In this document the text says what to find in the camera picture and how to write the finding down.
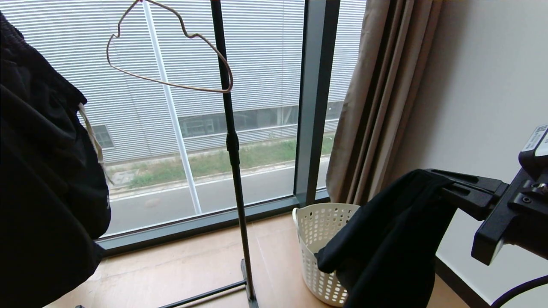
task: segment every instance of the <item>drawstring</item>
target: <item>drawstring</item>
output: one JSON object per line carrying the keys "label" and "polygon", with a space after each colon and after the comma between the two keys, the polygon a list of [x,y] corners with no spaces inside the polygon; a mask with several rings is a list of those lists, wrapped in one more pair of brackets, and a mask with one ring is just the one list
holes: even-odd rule
{"label": "drawstring", "polygon": [[105,178],[110,182],[110,184],[114,185],[114,182],[110,179],[110,176],[106,172],[105,164],[103,163],[102,148],[99,142],[97,141],[97,138],[95,137],[95,132],[93,132],[92,125],[89,123],[88,116],[85,114],[84,104],[82,103],[78,104],[78,112],[84,119],[85,129],[88,132],[89,139],[92,141],[93,149],[95,150],[95,153],[97,153],[97,161],[99,162],[99,164],[101,165],[101,168],[103,169]]}

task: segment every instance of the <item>brown curtain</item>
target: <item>brown curtain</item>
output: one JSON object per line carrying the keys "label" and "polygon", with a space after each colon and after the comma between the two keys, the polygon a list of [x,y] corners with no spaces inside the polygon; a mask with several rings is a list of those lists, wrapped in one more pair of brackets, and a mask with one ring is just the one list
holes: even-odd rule
{"label": "brown curtain", "polygon": [[364,204],[388,184],[441,5],[367,0],[359,56],[327,171],[332,202]]}

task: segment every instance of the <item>laundry basket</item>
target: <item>laundry basket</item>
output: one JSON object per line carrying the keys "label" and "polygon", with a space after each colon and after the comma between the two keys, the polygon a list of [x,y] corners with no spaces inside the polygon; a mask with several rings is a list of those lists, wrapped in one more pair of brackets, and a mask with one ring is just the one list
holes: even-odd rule
{"label": "laundry basket", "polygon": [[301,246],[302,277],[310,291],[322,302],[342,307],[348,292],[335,273],[326,274],[318,269],[314,256],[346,225],[359,206],[345,203],[319,203],[293,209],[293,220]]}

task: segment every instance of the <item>white wall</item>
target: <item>white wall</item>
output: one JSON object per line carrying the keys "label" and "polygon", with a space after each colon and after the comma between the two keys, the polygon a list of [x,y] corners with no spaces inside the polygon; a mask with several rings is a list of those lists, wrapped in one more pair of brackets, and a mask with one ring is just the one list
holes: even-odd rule
{"label": "white wall", "polygon": [[[393,177],[438,168],[510,182],[533,129],[548,123],[548,2],[445,2]],[[480,223],[458,211],[437,252],[488,303],[548,273],[548,261],[505,246],[470,257]],[[548,287],[504,306],[548,307]]]}

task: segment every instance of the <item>brown hanger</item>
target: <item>brown hanger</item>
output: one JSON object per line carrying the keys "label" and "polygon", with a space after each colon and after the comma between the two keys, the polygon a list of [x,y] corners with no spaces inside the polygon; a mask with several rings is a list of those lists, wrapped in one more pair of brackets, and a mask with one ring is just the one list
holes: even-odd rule
{"label": "brown hanger", "polygon": [[145,79],[145,80],[150,80],[150,81],[154,81],[154,82],[158,82],[158,83],[163,83],[163,84],[167,84],[167,85],[170,85],[172,87],[177,87],[177,88],[184,88],[184,89],[191,89],[191,90],[198,90],[198,91],[206,91],[206,92],[216,92],[216,93],[229,93],[231,90],[232,90],[232,86],[234,85],[234,79],[232,78],[232,71],[230,70],[230,66],[229,66],[229,63],[226,61],[225,57],[223,57],[223,55],[217,50],[217,48],[215,46],[213,46],[213,44],[211,44],[211,42],[209,42],[204,36],[202,36],[201,34],[199,33],[194,33],[192,35],[189,35],[187,32],[186,32],[186,29],[185,29],[185,24],[184,22],[182,21],[182,17],[181,15],[174,9],[172,9],[171,7],[167,6],[167,5],[164,5],[164,4],[161,4],[161,3],[158,3],[156,1],[153,1],[153,0],[145,0],[145,1],[148,1],[152,4],[155,4],[161,8],[164,8],[170,12],[172,12],[173,14],[175,14],[175,16],[177,16],[177,18],[179,18],[179,22],[181,23],[181,29],[182,29],[182,32],[183,34],[188,37],[188,38],[195,38],[195,37],[199,37],[201,38],[202,40],[204,40],[207,45],[209,45],[216,53],[217,53],[217,56],[219,57],[219,59],[221,59],[221,61],[224,63],[224,65],[226,66],[226,69],[228,70],[229,72],[229,79],[230,79],[230,84],[229,84],[229,87],[226,88],[226,89],[208,89],[208,88],[200,88],[200,87],[192,87],[190,85],[182,85],[182,84],[175,84],[175,83],[170,83],[170,82],[165,82],[165,81],[161,81],[161,80],[156,80],[156,79],[153,79],[153,78],[148,78],[148,77],[144,77],[144,76],[140,76],[140,75],[137,75],[137,74],[133,74],[131,72],[128,72],[124,69],[121,69],[115,65],[113,65],[111,62],[110,62],[110,56],[109,56],[109,47],[110,47],[110,43],[112,42],[112,40],[114,38],[120,38],[120,35],[121,35],[121,30],[120,30],[120,26],[122,24],[122,21],[124,20],[124,18],[128,15],[129,11],[131,11],[133,9],[133,7],[137,4],[137,2],[142,2],[143,0],[135,0],[133,2],[133,4],[131,4],[131,6],[125,11],[125,13],[122,15],[122,17],[120,18],[120,21],[118,22],[118,34],[112,34],[109,38],[109,42],[107,43],[106,45],[106,60],[109,62],[109,65],[112,66],[114,69],[117,69],[123,73],[126,73],[128,75],[131,75],[131,76],[134,76],[134,77],[137,77],[137,78],[141,78],[141,79]]}

